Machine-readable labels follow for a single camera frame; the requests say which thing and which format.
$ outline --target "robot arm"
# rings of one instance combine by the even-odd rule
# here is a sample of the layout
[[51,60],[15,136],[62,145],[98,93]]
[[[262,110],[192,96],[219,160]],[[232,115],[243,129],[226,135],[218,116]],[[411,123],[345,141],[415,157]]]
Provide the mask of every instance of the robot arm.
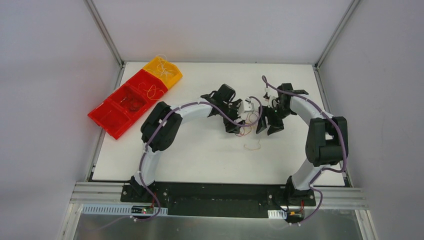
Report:
[[266,92],[264,97],[268,99],[269,104],[263,106],[263,114],[256,133],[265,130],[268,127],[267,123],[269,125],[268,135],[283,130],[283,119],[289,115],[299,115],[309,126],[305,145],[306,160],[299,170],[288,178],[281,199],[281,202],[288,205],[299,206],[302,200],[312,196],[313,191],[310,189],[310,185],[318,179],[322,169],[334,166],[343,160],[339,136],[325,115],[339,127],[346,155],[348,154],[348,125],[344,117],[335,117],[328,112],[318,111],[315,106],[305,100],[308,98],[305,90],[293,90],[290,83],[283,83],[277,89],[300,97],[280,92],[278,97],[268,96],[268,92]]
[[[193,102],[201,103],[207,102],[217,106],[222,112],[225,113],[232,121],[244,125],[245,121],[240,118],[244,113],[254,111],[254,105],[249,99],[238,99],[233,101],[236,92],[234,89],[226,84],[223,84],[217,91],[210,94],[202,95],[200,98]],[[146,146],[153,133],[162,122],[164,117],[171,111],[173,112],[166,123],[160,128],[150,144]],[[145,184],[148,186],[155,181],[155,172],[158,166],[159,158],[164,150],[169,148],[174,142],[178,129],[181,124],[190,122],[199,118],[208,118],[218,115],[219,112],[211,105],[207,104],[194,104],[190,107],[180,108],[178,105],[169,106],[163,101],[159,102],[151,114],[147,117],[146,121],[141,126],[143,149],[145,149],[145,156],[141,169],[134,174],[135,181],[141,185],[142,176]],[[240,126],[237,126],[226,118],[223,119],[225,131],[227,133],[240,133]]]

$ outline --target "robotic arm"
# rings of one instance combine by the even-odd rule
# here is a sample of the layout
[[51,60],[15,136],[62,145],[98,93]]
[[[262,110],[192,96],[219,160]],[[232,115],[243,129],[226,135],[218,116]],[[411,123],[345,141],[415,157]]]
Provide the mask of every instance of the robotic arm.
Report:
[[[159,102],[141,126],[141,139],[144,142],[143,147],[146,151],[143,164],[134,174],[135,181],[139,185],[142,185],[140,178],[140,176],[142,176],[147,186],[153,183],[155,181],[155,172],[161,153],[169,148],[174,142],[180,125],[195,119],[208,118],[220,114],[212,105],[218,107],[232,121],[239,125],[244,125],[245,121],[241,119],[241,115],[253,112],[255,108],[249,98],[246,100],[238,99],[233,101],[235,95],[236,91],[234,89],[223,84],[218,91],[202,95],[196,101],[193,101],[194,103],[210,103],[210,105],[188,103],[181,106],[190,105],[190,107],[181,108],[180,106],[169,106],[163,101]],[[150,144],[147,145],[162,120],[170,112],[172,113],[166,119],[166,123],[162,125]],[[227,118],[223,118],[223,123],[227,133],[240,133],[239,125],[231,123]]]
[[[310,198],[314,196],[312,184],[318,179],[322,170],[338,164],[346,159],[348,154],[347,121],[344,117],[336,117],[318,110],[319,107],[308,99],[308,93],[305,90],[293,90],[291,83],[283,83],[275,88],[268,84],[265,76],[262,79],[267,84],[264,98],[268,99],[268,105],[259,104],[256,133],[267,128],[268,135],[283,130],[283,119],[289,115],[299,115],[309,126],[305,145],[306,160],[300,169],[287,179],[284,190],[275,193],[273,200],[278,200],[287,206],[300,206],[303,201],[312,201],[309,206],[314,206],[315,200],[313,197]],[[268,86],[277,90],[278,95],[269,96]],[[141,126],[141,139],[145,151],[139,169],[130,182],[147,187],[155,181],[161,153],[173,143],[181,124],[219,114],[224,117],[225,131],[238,134],[240,127],[246,126],[241,115],[253,112],[254,105],[249,98],[233,101],[235,95],[234,89],[223,84],[219,90],[202,95],[191,103],[170,106],[163,101],[159,102]],[[155,198],[148,188],[146,190]]]
[[288,178],[281,199],[287,205],[299,206],[302,200],[313,196],[311,185],[318,179],[321,171],[343,160],[339,135],[327,117],[337,124],[342,133],[346,156],[348,155],[348,124],[342,116],[318,111],[307,101],[309,94],[305,90],[293,90],[291,83],[283,83],[277,89],[287,94],[279,91],[277,97],[269,96],[268,86],[265,88],[264,98],[268,99],[268,105],[262,107],[263,114],[258,122],[256,133],[262,132],[268,126],[268,135],[283,130],[283,119],[289,115],[299,115],[309,126],[305,145],[306,160],[299,170]]

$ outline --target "yellow bin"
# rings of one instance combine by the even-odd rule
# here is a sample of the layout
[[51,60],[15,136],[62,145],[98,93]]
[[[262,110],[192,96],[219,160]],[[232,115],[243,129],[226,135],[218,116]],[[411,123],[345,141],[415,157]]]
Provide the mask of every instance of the yellow bin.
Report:
[[143,70],[160,79],[168,90],[183,77],[177,66],[160,56],[156,56],[152,61],[147,63],[143,67]]

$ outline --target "red plastic tray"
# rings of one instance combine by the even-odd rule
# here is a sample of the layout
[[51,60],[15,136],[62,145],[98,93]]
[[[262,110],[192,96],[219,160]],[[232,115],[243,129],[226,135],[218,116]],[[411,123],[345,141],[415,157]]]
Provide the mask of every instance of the red plastic tray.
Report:
[[167,91],[160,79],[142,69],[88,116],[118,139]]

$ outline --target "metal sheet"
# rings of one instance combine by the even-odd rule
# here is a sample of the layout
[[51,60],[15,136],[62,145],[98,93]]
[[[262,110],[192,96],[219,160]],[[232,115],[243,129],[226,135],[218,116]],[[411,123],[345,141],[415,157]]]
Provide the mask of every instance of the metal sheet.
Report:
[[124,218],[98,231],[95,229],[121,216],[82,214],[76,240],[271,240],[271,239],[362,239],[354,210],[320,210],[301,226],[280,219],[225,217],[158,217],[147,222]]

